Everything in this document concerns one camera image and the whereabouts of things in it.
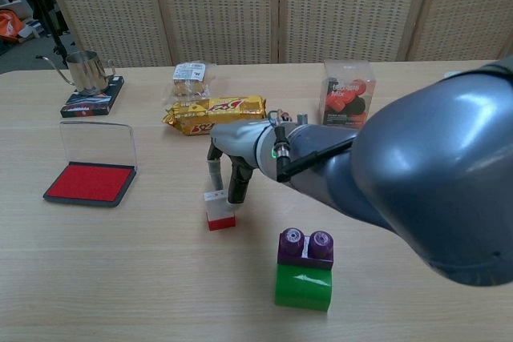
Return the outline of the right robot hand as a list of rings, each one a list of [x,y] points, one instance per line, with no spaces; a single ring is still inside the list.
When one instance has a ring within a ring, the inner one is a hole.
[[[257,143],[270,126],[267,120],[237,120],[216,124],[210,131],[207,164],[216,191],[223,190],[220,159],[229,157],[232,173],[229,180],[226,207],[236,211],[245,201],[252,173],[258,168]]]

